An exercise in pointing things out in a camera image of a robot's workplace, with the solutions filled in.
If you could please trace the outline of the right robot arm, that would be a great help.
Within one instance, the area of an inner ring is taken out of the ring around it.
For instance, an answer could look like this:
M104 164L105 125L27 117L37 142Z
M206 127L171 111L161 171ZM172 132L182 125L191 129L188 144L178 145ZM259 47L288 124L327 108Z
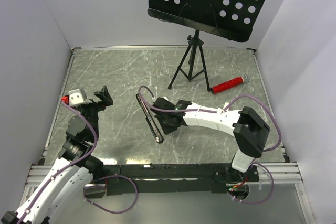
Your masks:
M262 156L270 133L269 125L248 106L241 110L222 111L185 100L173 104L159 97L150 110L155 113L164 134L170 134L180 126L199 126L233 136L238 150L229 175L235 181L243 180L252 162Z

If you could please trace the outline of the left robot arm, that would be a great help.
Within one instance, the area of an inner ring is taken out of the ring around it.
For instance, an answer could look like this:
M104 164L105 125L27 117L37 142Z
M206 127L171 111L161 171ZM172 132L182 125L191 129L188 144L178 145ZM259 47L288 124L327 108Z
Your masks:
M66 141L37 189L17 210L6 212L2 223L54 223L73 193L103 179L103 162L91 154L98 144L98 114L113 105L113 99L107 86L94 95L98 101L79 88L61 98L75 114L68 122Z

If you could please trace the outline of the black stapler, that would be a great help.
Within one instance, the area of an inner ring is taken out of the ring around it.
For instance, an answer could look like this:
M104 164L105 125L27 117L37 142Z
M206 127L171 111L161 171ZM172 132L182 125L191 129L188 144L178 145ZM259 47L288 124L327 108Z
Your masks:
M162 136L157 124L155 123L152 115L150 114L149 110L147 109L146 105L144 102L141 100L140 95L137 93L136 94L136 99L138 101L138 104L142 108L142 111L145 115L145 120L149 126L149 129L154 137L154 140L156 143L161 144L164 141L164 137Z

